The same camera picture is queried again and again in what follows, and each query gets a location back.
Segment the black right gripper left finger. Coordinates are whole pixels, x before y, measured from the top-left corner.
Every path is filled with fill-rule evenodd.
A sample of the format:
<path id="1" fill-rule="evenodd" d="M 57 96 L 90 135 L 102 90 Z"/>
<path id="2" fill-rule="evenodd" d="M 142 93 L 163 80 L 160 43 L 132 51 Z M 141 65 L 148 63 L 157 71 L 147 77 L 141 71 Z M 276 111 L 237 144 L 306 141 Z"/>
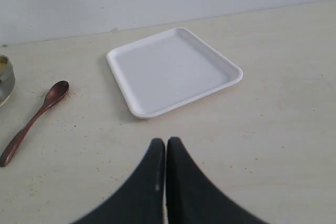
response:
<path id="1" fill-rule="evenodd" d="M 163 223 L 165 144 L 154 138 L 123 185 L 75 223 Z"/>

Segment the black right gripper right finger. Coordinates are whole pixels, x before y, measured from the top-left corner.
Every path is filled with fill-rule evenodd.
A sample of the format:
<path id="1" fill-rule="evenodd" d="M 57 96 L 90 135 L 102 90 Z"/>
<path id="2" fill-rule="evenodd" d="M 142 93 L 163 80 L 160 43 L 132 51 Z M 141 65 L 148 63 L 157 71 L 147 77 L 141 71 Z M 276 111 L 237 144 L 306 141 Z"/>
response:
<path id="1" fill-rule="evenodd" d="M 166 207 L 169 223 L 265 223 L 223 194 L 179 137 L 167 142 Z"/>

